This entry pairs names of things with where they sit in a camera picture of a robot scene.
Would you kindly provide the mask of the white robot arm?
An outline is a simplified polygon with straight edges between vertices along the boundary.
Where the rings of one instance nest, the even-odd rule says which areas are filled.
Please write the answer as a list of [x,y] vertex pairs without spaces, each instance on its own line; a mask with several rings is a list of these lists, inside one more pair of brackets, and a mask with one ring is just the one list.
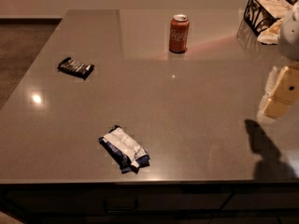
[[259,104],[259,120],[276,120],[299,99],[299,1],[280,22],[278,51],[293,61],[282,68],[274,66]]

